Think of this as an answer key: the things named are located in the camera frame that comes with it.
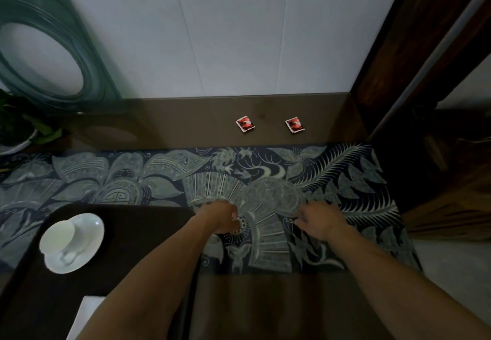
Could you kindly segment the person's left hand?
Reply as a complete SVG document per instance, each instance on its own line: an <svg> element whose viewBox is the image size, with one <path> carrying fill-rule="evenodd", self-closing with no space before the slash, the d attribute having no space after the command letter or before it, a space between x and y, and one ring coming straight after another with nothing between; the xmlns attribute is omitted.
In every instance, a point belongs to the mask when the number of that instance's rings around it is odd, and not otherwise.
<svg viewBox="0 0 491 340"><path fill-rule="evenodd" d="M225 200L215 200L202 205L195 215L200 225L209 234L224 234L225 217L237 213L237 206Z"/></svg>

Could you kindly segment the dark wooden cabinet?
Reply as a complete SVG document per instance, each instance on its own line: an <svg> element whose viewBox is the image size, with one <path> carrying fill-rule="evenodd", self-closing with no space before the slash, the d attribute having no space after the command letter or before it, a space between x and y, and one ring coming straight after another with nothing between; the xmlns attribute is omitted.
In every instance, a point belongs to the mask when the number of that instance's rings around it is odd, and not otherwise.
<svg viewBox="0 0 491 340"><path fill-rule="evenodd" d="M407 108L372 144L411 237L491 242L491 112Z"/></svg>

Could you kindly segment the person's left forearm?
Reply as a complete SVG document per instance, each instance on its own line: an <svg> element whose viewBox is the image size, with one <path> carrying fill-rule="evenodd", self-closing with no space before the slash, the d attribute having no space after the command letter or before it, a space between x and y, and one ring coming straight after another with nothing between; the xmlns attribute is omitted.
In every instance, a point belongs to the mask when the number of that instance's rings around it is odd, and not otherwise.
<svg viewBox="0 0 491 340"><path fill-rule="evenodd" d="M107 295L76 340L164 340L216 223L193 216Z"/></svg>

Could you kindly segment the white teacup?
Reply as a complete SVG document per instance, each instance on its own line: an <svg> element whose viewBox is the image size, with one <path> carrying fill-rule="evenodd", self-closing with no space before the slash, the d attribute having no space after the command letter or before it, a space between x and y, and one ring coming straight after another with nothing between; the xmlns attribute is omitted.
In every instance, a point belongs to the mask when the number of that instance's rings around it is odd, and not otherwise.
<svg viewBox="0 0 491 340"><path fill-rule="evenodd" d="M50 226L41 236L39 250L44 256L57 256L68 266L77 257L77 229L71 221L59 221Z"/></svg>

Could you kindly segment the dark wooden door frame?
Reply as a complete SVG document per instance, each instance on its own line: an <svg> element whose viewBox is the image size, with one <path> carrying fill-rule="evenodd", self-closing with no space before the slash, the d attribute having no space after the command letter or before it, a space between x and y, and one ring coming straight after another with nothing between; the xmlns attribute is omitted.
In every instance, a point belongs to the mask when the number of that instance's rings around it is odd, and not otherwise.
<svg viewBox="0 0 491 340"><path fill-rule="evenodd" d="M352 87L375 131L471 0L395 0Z"/></svg>

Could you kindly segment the person's right forearm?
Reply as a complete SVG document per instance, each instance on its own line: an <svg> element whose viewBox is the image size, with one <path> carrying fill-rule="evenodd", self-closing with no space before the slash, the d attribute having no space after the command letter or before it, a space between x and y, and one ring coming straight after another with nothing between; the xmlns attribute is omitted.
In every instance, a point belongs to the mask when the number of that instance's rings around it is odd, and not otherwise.
<svg viewBox="0 0 491 340"><path fill-rule="evenodd" d="M325 240L396 340L491 340L480 318L353 227L328 227Z"/></svg>

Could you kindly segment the dark serving tray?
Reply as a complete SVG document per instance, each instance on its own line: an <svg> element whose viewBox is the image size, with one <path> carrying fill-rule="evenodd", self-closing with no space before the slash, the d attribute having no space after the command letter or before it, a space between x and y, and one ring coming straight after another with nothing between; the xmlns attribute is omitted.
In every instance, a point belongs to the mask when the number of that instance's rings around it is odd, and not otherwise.
<svg viewBox="0 0 491 340"><path fill-rule="evenodd" d="M88 263L63 275L46 268L43 232L82 213L105 232ZM72 203L52 213L34 235L0 295L0 340L66 340L85 296L106 296L131 269L194 215L187 207Z"/></svg>

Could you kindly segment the white saucer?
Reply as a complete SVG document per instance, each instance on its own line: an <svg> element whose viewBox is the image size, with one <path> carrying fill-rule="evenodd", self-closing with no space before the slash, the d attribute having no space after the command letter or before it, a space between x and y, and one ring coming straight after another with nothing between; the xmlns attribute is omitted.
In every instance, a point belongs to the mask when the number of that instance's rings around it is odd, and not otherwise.
<svg viewBox="0 0 491 340"><path fill-rule="evenodd" d="M78 214L67 221L71 221L77 229L77 244L75 245L77 257L74 262L65 266L57 256L43 255L46 268L60 275L74 272L87 264L99 250L105 234L102 219L93 213Z"/></svg>

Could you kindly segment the green panel with oval opening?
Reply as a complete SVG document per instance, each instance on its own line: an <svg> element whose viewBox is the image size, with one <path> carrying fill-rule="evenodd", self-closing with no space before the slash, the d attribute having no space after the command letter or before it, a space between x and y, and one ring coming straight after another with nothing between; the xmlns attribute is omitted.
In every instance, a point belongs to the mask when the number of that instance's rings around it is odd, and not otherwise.
<svg viewBox="0 0 491 340"><path fill-rule="evenodd" d="M118 105L122 97L71 0L0 0L0 28L25 25L51 37L79 67L83 84L74 95L55 86L38 86L22 76L0 51L0 81L50 113L82 113Z"/></svg>

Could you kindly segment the green potted plant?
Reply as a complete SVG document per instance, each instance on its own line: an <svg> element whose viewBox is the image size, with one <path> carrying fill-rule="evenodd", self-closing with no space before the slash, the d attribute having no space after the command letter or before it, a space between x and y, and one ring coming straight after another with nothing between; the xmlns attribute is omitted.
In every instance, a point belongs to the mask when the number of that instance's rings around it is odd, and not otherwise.
<svg viewBox="0 0 491 340"><path fill-rule="evenodd" d="M0 89L0 156L31 144L44 145L63 135L64 130L31 101Z"/></svg>

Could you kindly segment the clear glass dish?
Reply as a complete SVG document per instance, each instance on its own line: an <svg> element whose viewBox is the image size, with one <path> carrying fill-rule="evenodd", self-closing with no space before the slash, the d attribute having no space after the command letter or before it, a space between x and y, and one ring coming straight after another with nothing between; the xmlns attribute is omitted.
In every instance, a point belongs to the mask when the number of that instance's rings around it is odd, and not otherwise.
<svg viewBox="0 0 491 340"><path fill-rule="evenodd" d="M304 193L293 183L275 177L259 178L246 185L238 198L239 215L259 223L270 214L293 218L306 202Z"/></svg>

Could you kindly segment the blue patterned table runner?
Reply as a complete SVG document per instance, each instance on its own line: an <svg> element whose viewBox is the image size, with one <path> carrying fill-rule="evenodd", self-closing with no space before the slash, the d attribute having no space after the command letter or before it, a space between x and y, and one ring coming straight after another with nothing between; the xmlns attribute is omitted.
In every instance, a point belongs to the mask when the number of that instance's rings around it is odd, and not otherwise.
<svg viewBox="0 0 491 340"><path fill-rule="evenodd" d="M186 148L0 158L0 273L19 263L41 223L74 202L187 207L213 200L238 208L242 188L284 179L310 200L337 204L349 225L400 263L421 271L395 200L369 144ZM317 273L346 269L326 243L293 218L259 223L238 215L241 233L210 238L202 271L216 274Z"/></svg>

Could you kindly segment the white paper napkin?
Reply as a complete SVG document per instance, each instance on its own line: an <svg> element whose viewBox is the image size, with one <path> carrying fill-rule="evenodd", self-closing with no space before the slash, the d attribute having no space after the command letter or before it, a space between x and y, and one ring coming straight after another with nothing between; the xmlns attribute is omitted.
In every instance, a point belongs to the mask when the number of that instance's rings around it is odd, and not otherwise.
<svg viewBox="0 0 491 340"><path fill-rule="evenodd" d="M105 299L105 296L84 296L79 306L74 322L66 337L66 340L76 340L77 336L83 330L84 326L94 314L98 306Z"/></svg>

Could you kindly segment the person's right hand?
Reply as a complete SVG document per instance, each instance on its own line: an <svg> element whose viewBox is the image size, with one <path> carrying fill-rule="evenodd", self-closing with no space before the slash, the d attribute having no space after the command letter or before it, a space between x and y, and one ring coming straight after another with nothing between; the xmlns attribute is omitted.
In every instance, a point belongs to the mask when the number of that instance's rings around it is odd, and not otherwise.
<svg viewBox="0 0 491 340"><path fill-rule="evenodd" d="M337 205L323 201L309 201L300 207L309 207L311 231L306 232L316 239L331 242L342 231L349 228L344 215Z"/></svg>

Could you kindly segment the red sachet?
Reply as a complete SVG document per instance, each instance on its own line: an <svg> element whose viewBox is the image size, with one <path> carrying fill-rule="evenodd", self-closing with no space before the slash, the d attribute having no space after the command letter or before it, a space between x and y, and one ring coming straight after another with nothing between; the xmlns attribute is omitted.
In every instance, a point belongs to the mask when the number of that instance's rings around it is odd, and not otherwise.
<svg viewBox="0 0 491 340"><path fill-rule="evenodd" d="M252 123L247 115L243 116L240 119L237 119L236 124L243 133L249 132L250 130L255 128L255 125Z"/></svg>
<svg viewBox="0 0 491 340"><path fill-rule="evenodd" d="M294 117L285 121L286 126L292 134L299 133L305 131L300 119L298 117Z"/></svg>

